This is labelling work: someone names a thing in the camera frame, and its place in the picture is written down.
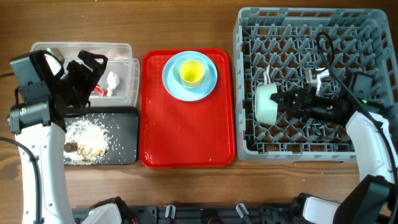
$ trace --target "black cutting board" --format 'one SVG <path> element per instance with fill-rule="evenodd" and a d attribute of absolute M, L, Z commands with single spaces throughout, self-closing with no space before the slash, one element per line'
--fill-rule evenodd
<path fill-rule="evenodd" d="M 71 159 L 64 157 L 65 165 L 113 165 L 132 164 L 138 157 L 138 126 L 139 113 L 134 107 L 95 107 L 88 110 L 88 114 L 79 118 L 67 118 L 66 125 L 79 119 L 87 119 L 92 123 L 100 121 L 107 125 L 109 136 L 113 136 L 109 142 L 104 158 L 84 164 L 71 163 Z"/>

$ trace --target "red object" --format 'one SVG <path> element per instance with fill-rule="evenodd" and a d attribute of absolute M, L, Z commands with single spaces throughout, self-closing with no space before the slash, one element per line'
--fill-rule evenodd
<path fill-rule="evenodd" d="M 106 96 L 106 94 L 108 93 L 103 87 L 99 86 L 98 84 L 95 86 L 94 90 L 92 91 L 92 93 L 96 93 L 99 96 Z"/>
<path fill-rule="evenodd" d="M 218 74 L 214 90 L 194 102 L 174 98 L 162 81 L 166 62 L 187 50 L 209 57 Z M 153 50 L 144 56 L 139 153 L 141 162 L 150 168 L 225 166 L 234 159 L 231 74 L 225 52 L 220 49 Z"/>

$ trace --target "light blue plate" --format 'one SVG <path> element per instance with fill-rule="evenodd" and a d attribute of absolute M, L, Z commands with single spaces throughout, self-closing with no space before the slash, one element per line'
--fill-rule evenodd
<path fill-rule="evenodd" d="M 174 63 L 182 56 L 197 55 L 204 59 L 209 66 L 209 76 L 204 82 L 195 88 L 186 89 L 181 86 L 175 79 L 173 73 Z M 186 51 L 174 55 L 166 63 L 162 73 L 163 85 L 173 97 L 182 101 L 196 101 L 200 100 L 213 91 L 217 83 L 217 69 L 214 63 L 206 55 L 199 52 Z"/>

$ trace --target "black clamp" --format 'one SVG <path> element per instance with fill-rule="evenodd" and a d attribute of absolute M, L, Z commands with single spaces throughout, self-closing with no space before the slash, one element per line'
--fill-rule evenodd
<path fill-rule="evenodd" d="M 169 224 L 173 224 L 174 216 L 175 216 L 175 206 L 174 205 L 166 206 L 165 218 L 169 221 Z"/>
<path fill-rule="evenodd" d="M 249 212 L 243 203 L 240 203 L 236 206 L 236 211 L 238 212 L 239 217 L 243 219 L 245 224 L 253 224 L 249 218 Z"/>

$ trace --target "white tissue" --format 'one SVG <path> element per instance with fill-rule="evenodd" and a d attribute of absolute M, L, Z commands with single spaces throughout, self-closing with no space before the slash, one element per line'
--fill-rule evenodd
<path fill-rule="evenodd" d="M 116 87 L 119 85 L 119 77 L 116 73 L 110 72 L 106 79 L 106 82 L 108 83 L 108 93 L 106 94 L 106 96 L 112 96 L 113 90 L 116 89 Z"/>

